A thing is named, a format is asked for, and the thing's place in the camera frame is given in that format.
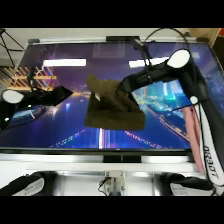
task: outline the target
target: city lights image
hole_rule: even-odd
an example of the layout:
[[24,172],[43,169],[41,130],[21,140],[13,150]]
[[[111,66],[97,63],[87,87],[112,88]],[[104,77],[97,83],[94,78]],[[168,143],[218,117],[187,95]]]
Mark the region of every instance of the city lights image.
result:
[[[211,97],[224,116],[222,71],[206,44],[190,44],[190,47],[193,55],[197,55],[194,60],[208,82]],[[185,48],[183,43],[160,42],[150,43],[149,50],[153,57],[162,58],[181,48]],[[86,85],[88,75],[122,80],[143,69],[129,66],[130,61],[141,60],[140,52],[131,44],[125,43],[120,49],[124,52],[119,49],[115,43],[102,43],[100,48],[96,48],[95,43],[29,46],[21,67],[40,67],[45,60],[59,59],[85,59],[86,63],[85,66],[55,66],[53,72],[57,79],[52,85],[62,85],[73,94],[56,107],[37,106],[15,114],[10,128],[0,133],[0,147],[27,150],[188,150],[190,144],[184,114],[177,108],[190,105],[190,101],[178,81],[158,82],[133,92],[145,113],[144,130],[117,131],[84,126],[91,94]],[[104,58],[105,52],[109,52],[110,57]]]

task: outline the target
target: dark green towel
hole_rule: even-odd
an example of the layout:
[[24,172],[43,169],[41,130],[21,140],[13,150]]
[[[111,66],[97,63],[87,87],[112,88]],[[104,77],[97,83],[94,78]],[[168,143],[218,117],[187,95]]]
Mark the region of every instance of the dark green towel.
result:
[[143,130],[145,115],[132,94],[117,91],[120,81],[87,78],[91,92],[85,126],[111,130]]

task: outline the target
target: tripod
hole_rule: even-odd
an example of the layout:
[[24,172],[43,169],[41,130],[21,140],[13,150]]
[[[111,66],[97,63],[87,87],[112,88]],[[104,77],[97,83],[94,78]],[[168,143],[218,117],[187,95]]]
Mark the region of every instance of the tripod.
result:
[[10,55],[10,51],[18,51],[18,52],[22,52],[23,50],[8,49],[7,46],[6,46],[6,44],[5,44],[5,41],[4,41],[4,39],[3,39],[3,36],[2,36],[3,33],[5,33],[5,34],[8,35],[12,40],[14,40],[14,42],[16,42],[16,43],[17,43],[23,50],[24,50],[24,48],[23,48],[23,47],[22,47],[22,46],[21,46],[21,45],[20,45],[20,44],[13,38],[13,37],[11,37],[11,36],[6,32],[6,30],[5,30],[4,28],[0,28],[0,36],[1,36],[1,39],[2,39],[2,42],[3,42],[3,44],[0,43],[0,45],[6,49],[8,55],[9,55],[9,58],[10,58],[10,60],[11,60],[11,62],[12,62],[12,65],[13,65],[13,67],[15,67],[15,64],[14,64],[14,62],[13,62],[13,60],[12,60],[11,55]]

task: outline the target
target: folded cloth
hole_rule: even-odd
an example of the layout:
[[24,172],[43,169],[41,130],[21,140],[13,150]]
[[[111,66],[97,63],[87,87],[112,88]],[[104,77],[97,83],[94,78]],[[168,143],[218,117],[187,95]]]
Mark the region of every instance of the folded cloth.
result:
[[85,126],[111,130],[144,129],[145,115],[132,94],[117,91],[120,81],[88,76],[86,82],[91,96]]
[[199,172],[204,173],[204,166],[200,155],[200,126],[197,114],[194,108],[185,107],[184,119],[187,129],[187,134],[190,140],[192,154]]

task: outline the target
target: pink cloth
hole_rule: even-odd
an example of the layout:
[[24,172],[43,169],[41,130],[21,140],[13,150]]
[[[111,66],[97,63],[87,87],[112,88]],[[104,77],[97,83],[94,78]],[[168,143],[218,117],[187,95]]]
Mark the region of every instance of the pink cloth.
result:
[[203,173],[204,167],[200,156],[200,125],[197,114],[192,107],[185,107],[183,111],[192,154],[199,172]]

